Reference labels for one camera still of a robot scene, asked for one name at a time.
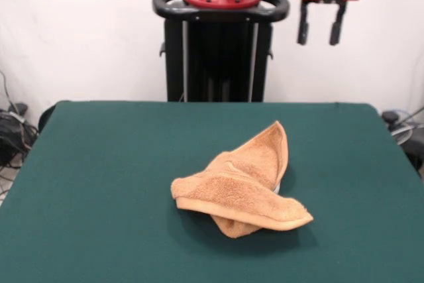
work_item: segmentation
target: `green table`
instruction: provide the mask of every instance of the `green table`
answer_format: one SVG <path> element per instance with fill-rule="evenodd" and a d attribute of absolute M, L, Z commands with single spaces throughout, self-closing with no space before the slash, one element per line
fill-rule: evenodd
<path fill-rule="evenodd" d="M 174 178 L 275 120 L 280 193 L 314 222 L 233 240 Z M 349 104 L 60 103 L 0 207 L 0 281 L 424 282 L 424 191 L 375 110 Z"/>

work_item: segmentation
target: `towel fold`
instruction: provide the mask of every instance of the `towel fold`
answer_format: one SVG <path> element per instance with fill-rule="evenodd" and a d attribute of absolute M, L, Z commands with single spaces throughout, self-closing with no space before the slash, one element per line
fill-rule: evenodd
<path fill-rule="evenodd" d="M 273 191 L 288 165 L 286 132 L 275 122 L 232 152 L 218 155 L 200 173 L 172 182 L 179 209 L 208 213 L 228 237 L 260 228 L 292 230 L 313 220 L 297 200 Z"/>

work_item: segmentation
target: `crumpled towel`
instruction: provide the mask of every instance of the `crumpled towel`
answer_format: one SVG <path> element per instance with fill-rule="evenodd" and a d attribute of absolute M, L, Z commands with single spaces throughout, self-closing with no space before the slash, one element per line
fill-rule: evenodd
<path fill-rule="evenodd" d="M 202 172 L 172 182 L 179 209 L 212 216 L 230 238 L 260 228 L 292 230 L 313 220 L 297 200 L 278 192 L 288 165 L 286 132 L 275 122 L 241 147 L 222 152 Z"/>

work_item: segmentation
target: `white wall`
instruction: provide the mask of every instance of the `white wall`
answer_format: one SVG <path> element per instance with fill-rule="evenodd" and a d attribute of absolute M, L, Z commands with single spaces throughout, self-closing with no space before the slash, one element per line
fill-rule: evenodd
<path fill-rule="evenodd" d="M 328 45 L 336 7 L 311 6 L 302 47 L 299 0 L 290 1 L 275 25 L 266 101 L 424 102 L 424 0 L 350 3 L 337 47 Z M 0 9 L 0 68 L 33 121 L 61 99 L 166 99 L 163 20 L 151 0 L 0 0 Z"/>

